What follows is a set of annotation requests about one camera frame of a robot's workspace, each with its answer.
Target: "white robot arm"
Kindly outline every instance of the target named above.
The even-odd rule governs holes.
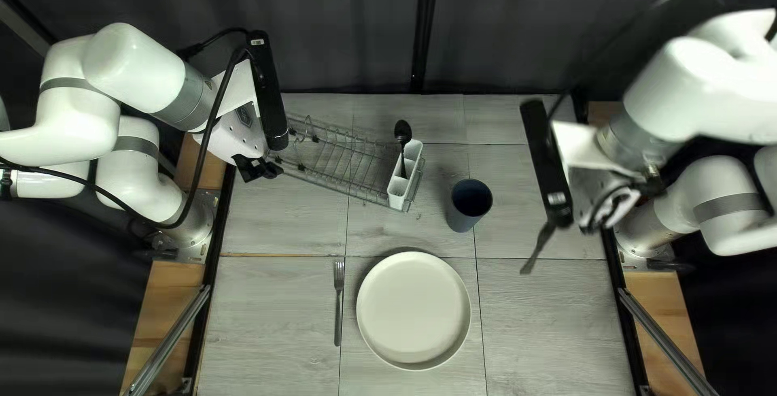
[[[774,9],[715,17],[664,45],[628,88],[625,111],[606,127],[552,124],[581,228],[614,226],[618,244],[644,258],[696,230],[721,255],[777,246],[777,223],[751,177],[725,156],[694,162],[665,195],[631,210],[641,195],[635,187],[657,177],[695,136],[777,143],[777,52],[764,38],[774,21]],[[777,178],[775,160],[776,147],[755,160],[772,203],[777,185],[767,182]]]
[[[251,32],[246,42],[246,50],[233,54],[234,69],[213,79],[129,24],[55,43],[44,62],[34,125],[0,132],[6,192],[22,198],[74,196],[83,190],[81,183],[29,167],[85,180],[89,162],[99,159],[98,187],[151,222],[179,224],[188,234],[176,238],[194,242],[192,233],[201,237],[210,217],[194,207],[188,219],[177,220],[187,196],[158,173],[159,133],[150,121],[121,116],[120,102],[192,132],[200,143],[212,120],[209,150],[233,165],[246,166],[268,149],[282,150],[288,129],[269,39]],[[98,199],[121,208],[103,194]]]

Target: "cup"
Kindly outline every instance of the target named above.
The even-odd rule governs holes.
[[[454,232],[467,232],[493,204],[491,190],[476,179],[457,182],[451,190],[445,220]]]

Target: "black fabric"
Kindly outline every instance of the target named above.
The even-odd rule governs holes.
[[[118,394],[149,263],[50,202],[0,202],[0,243],[0,394]]]
[[[571,86],[584,63],[640,9],[655,0],[437,0],[427,90],[546,92]],[[730,7],[768,7],[777,0],[726,0]],[[590,73],[595,79],[643,59],[644,39],[672,36],[704,19],[707,2],[675,6],[678,14],[651,21]],[[636,74],[641,64],[626,77]],[[597,85],[595,99],[617,99],[620,77]]]
[[[27,128],[35,122],[44,59],[4,23],[0,23],[0,50],[3,57],[0,96],[8,111],[11,129]]]
[[[404,91],[416,0],[21,0],[58,39],[109,23],[137,26],[168,48],[228,26],[266,30],[283,90]],[[230,38],[191,63],[224,69]]]
[[[696,267],[680,281],[709,382],[721,396],[774,394],[777,249],[721,257],[699,233],[673,248]]]

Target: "black cable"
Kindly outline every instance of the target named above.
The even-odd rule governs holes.
[[[632,27],[634,27],[635,24],[637,24],[646,14],[654,11],[655,9],[658,9],[662,5],[669,3],[674,0],[655,0],[653,3],[651,3],[646,8],[639,11],[636,15],[634,15],[627,23],[625,23],[623,26],[621,26],[617,32],[613,33],[613,35],[610,37],[607,42],[605,42],[604,45],[599,47],[597,51],[594,52],[593,57],[588,59],[588,62],[584,65],[584,69],[580,70],[580,73],[574,78],[573,82],[571,82],[571,86],[566,88],[562,94],[558,96],[556,99],[556,102],[553,103],[553,105],[550,108],[550,111],[548,112],[548,124],[550,124],[550,119],[553,117],[553,115],[556,113],[558,108],[561,106],[561,102],[567,98],[567,96],[572,93],[572,89],[574,89],[575,86],[578,86],[579,83],[581,83],[586,76],[589,74],[591,67],[594,66],[595,62],[598,62],[602,55],[604,55],[607,50],[612,47],[616,41],[626,34],[628,30],[630,30]],[[716,0],[720,4],[724,4],[724,0]]]
[[[178,55],[178,57],[180,57],[185,62],[187,62],[192,56],[194,56],[197,53],[200,53],[211,43],[214,43],[217,40],[221,39],[222,37],[227,36],[229,33],[242,33],[244,35],[247,35],[248,31],[242,27],[229,27],[228,29],[223,29],[222,31],[214,34],[213,36],[209,37],[206,40],[203,40],[198,43],[194,43],[192,45],[189,45],[189,47],[184,47],[176,51],[176,54]]]
[[[202,175],[202,169],[204,167],[205,158],[208,155],[208,143],[210,142],[210,134],[213,132],[213,126],[215,125],[217,116],[219,115],[219,108],[221,107],[221,101],[224,99],[224,94],[227,90],[227,85],[229,83],[229,79],[232,77],[232,71],[235,68],[235,65],[238,64],[242,60],[242,57],[246,54],[247,49],[245,47],[240,47],[234,52],[232,52],[232,55],[229,58],[229,63],[227,65],[227,69],[224,73],[224,78],[221,80],[221,84],[219,85],[219,91],[216,93],[216,98],[213,102],[213,107],[210,109],[210,114],[208,115],[208,122],[205,124],[205,131],[203,133],[202,141],[200,142],[200,151],[197,155],[197,165],[194,167],[194,176],[192,177],[192,183],[189,187],[189,196],[187,197],[186,204],[183,206],[183,209],[181,210],[181,214],[178,216],[178,219],[175,222],[172,222],[170,224],[155,222],[151,219],[146,218],[139,212],[132,209],[128,204],[124,203],[113,195],[112,193],[108,192],[104,188],[100,187],[99,185],[89,182],[85,179],[82,179],[81,177],[73,176],[72,174],[67,174],[65,172],[55,171],[55,170],[47,170],[45,168],[40,168],[38,166],[24,166],[20,165],[11,161],[6,160],[5,158],[0,157],[0,170],[18,170],[18,171],[24,171],[24,172],[40,172],[42,174],[48,174],[50,176],[54,177],[60,177],[62,179],[67,179],[69,181],[73,181],[76,183],[80,183],[84,185],[85,187],[88,187],[95,192],[98,192],[111,200],[113,203],[117,204],[120,208],[122,208],[124,211],[128,212],[129,214],[138,217],[143,222],[149,224],[150,226],[154,226],[157,229],[174,229],[181,224],[183,224],[183,221],[186,219],[187,215],[189,214],[189,210],[192,207],[192,204],[194,202],[194,195],[197,191],[197,188],[200,185],[200,176]]]
[[[619,185],[615,189],[613,189],[611,192],[607,193],[607,195],[605,195],[603,198],[601,198],[599,200],[599,202],[596,204],[596,207],[591,210],[590,217],[588,219],[588,224],[585,227],[581,227],[580,231],[583,232],[583,233],[587,233],[587,234],[594,232],[594,226],[596,226],[594,224],[594,221],[596,221],[595,217],[596,217],[597,212],[599,212],[599,209],[601,209],[602,205],[604,205],[605,202],[607,202],[607,200],[610,197],[612,197],[612,195],[615,194],[617,191],[620,191],[620,190],[622,190],[624,188],[630,188],[630,187],[631,186],[628,185],[628,184]],[[621,202],[620,200],[616,200],[614,202],[615,204],[612,207],[612,212],[610,213],[610,215],[608,215],[607,217],[602,219],[601,222],[599,222],[599,226],[601,224],[604,224],[605,222],[607,222],[607,220],[609,220],[612,217],[612,214],[616,211],[616,208],[618,207],[618,204],[620,204],[620,202]]]

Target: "bolt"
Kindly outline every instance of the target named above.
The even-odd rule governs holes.
[[[654,163],[647,164],[647,175],[648,177],[659,177],[660,173],[658,172],[658,165]]]

